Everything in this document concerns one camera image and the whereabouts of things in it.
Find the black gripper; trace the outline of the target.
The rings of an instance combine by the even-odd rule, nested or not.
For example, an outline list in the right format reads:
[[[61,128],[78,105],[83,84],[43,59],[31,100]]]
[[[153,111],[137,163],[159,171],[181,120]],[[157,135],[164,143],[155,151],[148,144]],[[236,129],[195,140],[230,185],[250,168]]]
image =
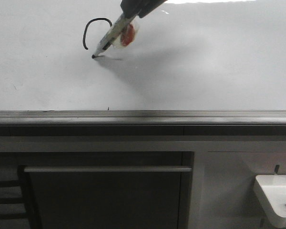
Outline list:
[[[120,6],[126,18],[143,18],[164,2],[166,0],[122,0]]]

